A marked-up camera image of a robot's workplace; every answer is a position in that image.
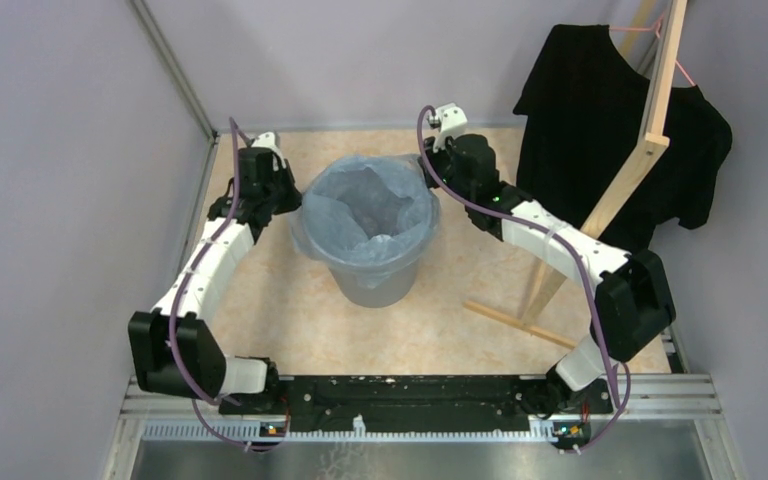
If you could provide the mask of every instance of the black t-shirt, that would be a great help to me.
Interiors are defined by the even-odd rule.
[[[649,80],[626,63],[606,25],[552,29],[514,107],[528,115],[517,186],[580,227],[637,144]],[[664,127],[670,146],[600,239],[629,251],[655,225],[708,220],[731,128],[698,87],[673,88]]]

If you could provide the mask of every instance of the gray wall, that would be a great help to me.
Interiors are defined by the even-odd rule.
[[[682,64],[731,123],[711,220],[662,227],[678,328],[708,371],[751,478],[768,479],[768,2],[696,2]]]
[[[100,474],[204,154],[123,0],[0,1],[0,479]]]
[[[410,126],[451,101],[523,123],[511,109],[552,26],[626,24],[640,2],[149,3],[215,125],[286,129]]]

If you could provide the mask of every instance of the trash can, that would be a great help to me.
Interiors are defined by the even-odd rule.
[[[440,219],[416,155],[349,156],[319,174],[292,224],[296,247],[324,262],[350,301],[392,305],[410,291]]]

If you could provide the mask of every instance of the pink hanger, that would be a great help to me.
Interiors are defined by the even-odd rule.
[[[610,30],[613,30],[616,32],[655,32],[655,37],[660,39],[661,23],[663,21],[664,21],[664,14],[661,14],[661,16],[658,17],[658,20],[656,20],[651,27],[610,27]],[[678,60],[676,60],[676,66],[678,67],[681,74],[684,75],[684,78],[687,79],[688,83],[690,83],[690,86],[695,87],[696,82],[694,82],[693,79],[690,78],[690,75],[687,74],[687,70],[685,70],[684,67],[681,66],[681,63],[679,63]]]

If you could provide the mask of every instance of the gray floor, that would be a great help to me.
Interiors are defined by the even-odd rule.
[[[133,479],[710,479],[693,422],[621,422],[581,456],[547,444],[292,444],[244,454],[218,442],[144,441]]]

